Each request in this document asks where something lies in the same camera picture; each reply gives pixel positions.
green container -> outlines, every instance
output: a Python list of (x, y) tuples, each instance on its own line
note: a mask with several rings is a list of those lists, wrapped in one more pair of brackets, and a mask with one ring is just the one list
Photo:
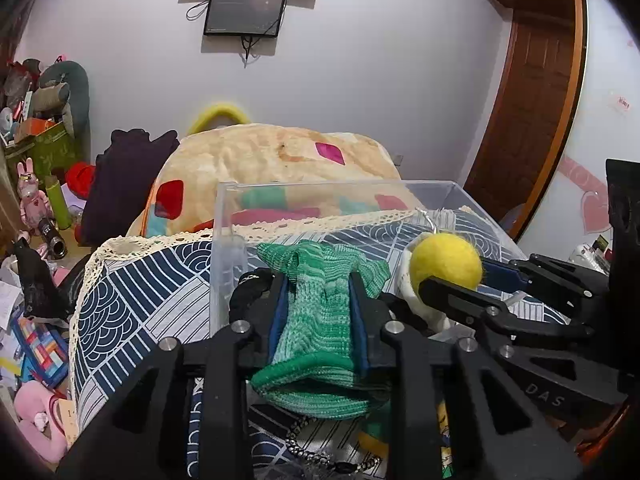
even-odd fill
[(62, 195), (62, 189), (60, 188), (57, 177), (47, 175), (44, 178), (44, 185), (47, 190), (53, 216), (58, 222), (58, 229), (62, 231), (71, 227), (71, 215), (66, 208), (65, 197)]
[(44, 190), (44, 178), (51, 174), (53, 168), (68, 170), (78, 161), (74, 140), (65, 130), (62, 122), (55, 124), (38, 136), (29, 136), (15, 146), (4, 149), (4, 158), (9, 169), (9, 176), (14, 189), (18, 185), (18, 162), (33, 159), (33, 173), (40, 181), (40, 189)]

wave pattern fabric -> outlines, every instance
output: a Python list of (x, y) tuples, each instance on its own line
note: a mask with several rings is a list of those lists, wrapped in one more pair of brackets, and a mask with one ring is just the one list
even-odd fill
[[(456, 232), (469, 240), (482, 254), (496, 260), (524, 258), (507, 250), (494, 229), (473, 213), (439, 210), (430, 212), (439, 230)], [(392, 278), (385, 291), (395, 292), (395, 273), (404, 247), (417, 235), (431, 231), (424, 216), (383, 225), (363, 225), (330, 233), (287, 235), (277, 242), (293, 244), (300, 239), (351, 244), (371, 260), (385, 260)], [(138, 260), (111, 261), (100, 279), (86, 295), (79, 311), (78, 344), (75, 348), (75, 394), (79, 428), (83, 428), (109, 396), (166, 336), (183, 343), (206, 338), (209, 333), (209, 260), (211, 241), (188, 242), (166, 248)], [(263, 267), (255, 247), (248, 248), (249, 267)], [(237, 282), (242, 269), (234, 271)], [(481, 286), (480, 292), (506, 298), (509, 294)], [(553, 309), (533, 298), (514, 304), (511, 311), (519, 317), (566, 322)], [(198, 425), (202, 383), (194, 391), (188, 440), (188, 473), (198, 475)], [(253, 403), (249, 412), (254, 467), (257, 478), (300, 475), (299, 466), (287, 452), (287, 429), (299, 416), (286, 410)], [(358, 420), (326, 420), (305, 428), (299, 442), (305, 449), (331, 449), (338, 460), (360, 462), (365, 452), (357, 443)], [(386, 463), (367, 472), (367, 478), (384, 478)]]

chain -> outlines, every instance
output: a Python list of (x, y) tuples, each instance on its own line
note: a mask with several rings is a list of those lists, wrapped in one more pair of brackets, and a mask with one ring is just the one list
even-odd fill
[(362, 473), (372, 469), (380, 463), (381, 458), (379, 456), (372, 456), (359, 464), (352, 464), (350, 462), (332, 462), (322, 453), (314, 453), (313, 451), (302, 449), (298, 444), (298, 435), (300, 434), (300, 431), (302, 431), (302, 428), (316, 420), (317, 419), (313, 416), (304, 415), (300, 420), (295, 421), (289, 428), (285, 443), (287, 445), (287, 450), (289, 450), (293, 456), (301, 458), (302, 460), (307, 460), (308, 462), (327, 468), (329, 471), (335, 471), (340, 474)]

green knitted sock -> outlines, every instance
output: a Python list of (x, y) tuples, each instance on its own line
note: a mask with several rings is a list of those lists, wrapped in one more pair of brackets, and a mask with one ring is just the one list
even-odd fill
[(252, 377), (252, 387), (273, 404), (319, 418), (353, 418), (386, 400), (386, 384), (354, 373), (349, 275), (359, 272), (376, 298), (390, 277), (387, 263), (351, 246), (309, 240), (260, 244), (258, 256), (286, 274), (292, 288), (273, 362)]

floor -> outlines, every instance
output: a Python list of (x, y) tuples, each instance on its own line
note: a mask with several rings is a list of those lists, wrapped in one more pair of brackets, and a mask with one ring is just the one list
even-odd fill
[[(91, 248), (78, 246), (78, 242), (76, 242), (74, 237), (74, 229), (72, 227), (65, 229), (64, 231), (60, 231), (60, 236), (62, 236), (66, 242), (68, 253), (61, 260), (56, 260), (56, 263), (59, 266), (65, 267), (65, 269), (71, 270), (84, 256), (91, 253)], [(41, 243), (42, 238), (39, 236), (32, 236), (31, 243), (29, 245), (32, 249), (36, 249)]]

